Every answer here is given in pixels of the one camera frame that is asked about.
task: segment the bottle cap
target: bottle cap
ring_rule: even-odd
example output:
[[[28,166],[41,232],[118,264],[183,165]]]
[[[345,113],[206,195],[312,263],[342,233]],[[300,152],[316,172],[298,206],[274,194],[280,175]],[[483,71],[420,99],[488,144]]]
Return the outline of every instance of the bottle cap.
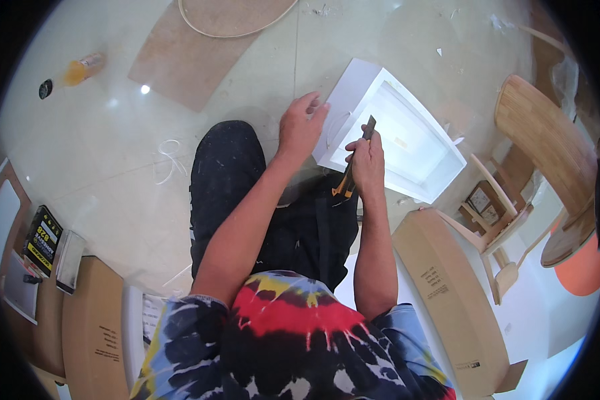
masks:
[[[40,89],[38,89],[38,95],[40,96],[40,99],[47,98],[47,96],[51,94],[53,88],[54,83],[51,82],[51,79],[47,79],[46,81],[42,82],[42,84],[40,85]]]

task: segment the white box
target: white box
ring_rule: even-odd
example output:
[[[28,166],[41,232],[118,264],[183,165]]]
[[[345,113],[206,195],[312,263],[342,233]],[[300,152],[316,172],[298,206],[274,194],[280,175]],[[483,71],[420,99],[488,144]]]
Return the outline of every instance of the white box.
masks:
[[[431,204],[466,165],[430,112],[389,71],[354,58],[327,99],[313,158],[343,172],[346,144],[362,136],[360,125],[376,119],[384,149],[384,186]]]

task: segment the orange juice bottle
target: orange juice bottle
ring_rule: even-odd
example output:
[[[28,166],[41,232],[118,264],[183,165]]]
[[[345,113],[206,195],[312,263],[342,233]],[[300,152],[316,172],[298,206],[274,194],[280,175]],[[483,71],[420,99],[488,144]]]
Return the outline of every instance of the orange juice bottle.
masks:
[[[46,99],[53,89],[65,86],[76,86],[80,82],[96,75],[104,67],[104,55],[99,52],[89,54],[80,60],[73,60],[60,74],[42,82],[38,94]]]

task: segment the black pants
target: black pants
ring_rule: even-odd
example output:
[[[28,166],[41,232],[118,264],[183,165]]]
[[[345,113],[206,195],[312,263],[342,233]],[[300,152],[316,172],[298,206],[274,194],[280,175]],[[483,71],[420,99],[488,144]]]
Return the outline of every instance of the black pants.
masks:
[[[211,236],[266,168],[260,142],[243,121],[216,124],[200,141],[191,171],[191,274],[195,279]],[[252,273],[288,269],[334,290],[358,234],[358,194],[331,196],[342,174],[323,178],[288,207],[276,209]]]

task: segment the man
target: man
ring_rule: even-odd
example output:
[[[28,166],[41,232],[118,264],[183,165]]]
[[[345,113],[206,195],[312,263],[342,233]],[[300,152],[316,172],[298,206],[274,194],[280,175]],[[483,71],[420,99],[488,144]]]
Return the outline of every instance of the man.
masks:
[[[358,232],[358,196],[331,196],[341,174],[276,208],[320,137],[329,104],[318,97],[291,103],[268,166],[245,122],[217,124],[201,140],[190,186],[194,283],[165,306],[131,398],[455,398],[413,307],[397,305],[380,135],[346,146],[364,207],[358,311],[333,295]]]

